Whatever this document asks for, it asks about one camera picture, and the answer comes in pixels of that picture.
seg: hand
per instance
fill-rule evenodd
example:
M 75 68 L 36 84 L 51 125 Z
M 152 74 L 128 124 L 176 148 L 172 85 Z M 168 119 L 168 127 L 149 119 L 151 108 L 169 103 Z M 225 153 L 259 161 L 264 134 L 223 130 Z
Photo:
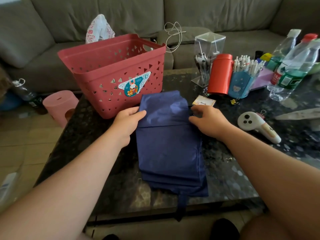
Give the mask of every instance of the hand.
M 137 112 L 139 107 L 128 108 L 120 111 L 114 119 L 108 131 L 111 131 L 119 138 L 121 147 L 125 147 L 130 142 L 130 135 L 138 126 L 139 120 L 146 116 L 145 110 Z
M 189 121 L 197 126 L 202 133 L 219 141 L 222 141 L 226 129 L 233 127 L 221 111 L 212 106 L 195 105 L 191 107 L 191 110 L 195 115 L 202 114 L 202 118 L 190 116 Z

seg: red plastic basket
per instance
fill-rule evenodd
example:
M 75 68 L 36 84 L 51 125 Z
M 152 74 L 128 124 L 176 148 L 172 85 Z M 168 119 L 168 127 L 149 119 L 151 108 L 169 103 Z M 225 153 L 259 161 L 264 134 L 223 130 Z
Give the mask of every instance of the red plastic basket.
M 146 51 L 144 46 L 153 50 Z M 58 56 L 73 73 L 77 84 L 104 119 L 137 105 L 142 94 L 162 91 L 166 46 L 126 34 L 112 39 L 63 49 Z M 122 82 L 151 72 L 141 91 L 126 96 Z

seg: dark bottle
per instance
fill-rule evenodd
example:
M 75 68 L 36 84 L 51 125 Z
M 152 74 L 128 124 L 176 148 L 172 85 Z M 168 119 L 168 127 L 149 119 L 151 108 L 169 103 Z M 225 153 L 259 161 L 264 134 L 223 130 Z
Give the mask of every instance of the dark bottle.
M 20 78 L 19 81 L 14 80 L 12 81 L 12 84 L 14 85 L 12 87 L 12 90 L 15 94 L 17 94 L 22 100 L 26 101 L 28 104 L 30 104 L 35 111 L 40 115 L 45 115 L 48 113 L 46 108 L 42 104 L 42 98 L 39 94 L 30 91 L 26 86 L 24 85 L 26 83 L 26 80 Z

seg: pink plastic stool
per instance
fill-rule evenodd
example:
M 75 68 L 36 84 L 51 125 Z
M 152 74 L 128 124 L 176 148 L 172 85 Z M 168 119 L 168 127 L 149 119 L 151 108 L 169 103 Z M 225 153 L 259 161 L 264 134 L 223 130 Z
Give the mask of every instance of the pink plastic stool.
M 42 104 L 48 110 L 53 119 L 65 128 L 68 123 L 68 114 L 75 109 L 79 100 L 73 92 L 63 90 L 46 97 Z

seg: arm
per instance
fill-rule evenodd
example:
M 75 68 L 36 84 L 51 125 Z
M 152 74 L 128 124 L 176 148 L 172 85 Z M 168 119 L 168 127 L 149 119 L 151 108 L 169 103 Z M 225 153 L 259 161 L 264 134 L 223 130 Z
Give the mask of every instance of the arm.
M 271 214 L 294 236 L 320 236 L 320 170 L 295 160 L 230 124 L 220 110 L 198 105 L 199 130 L 226 144 Z
M 146 111 L 121 111 L 113 125 L 64 168 L 0 216 L 0 239 L 76 239 L 121 148 Z

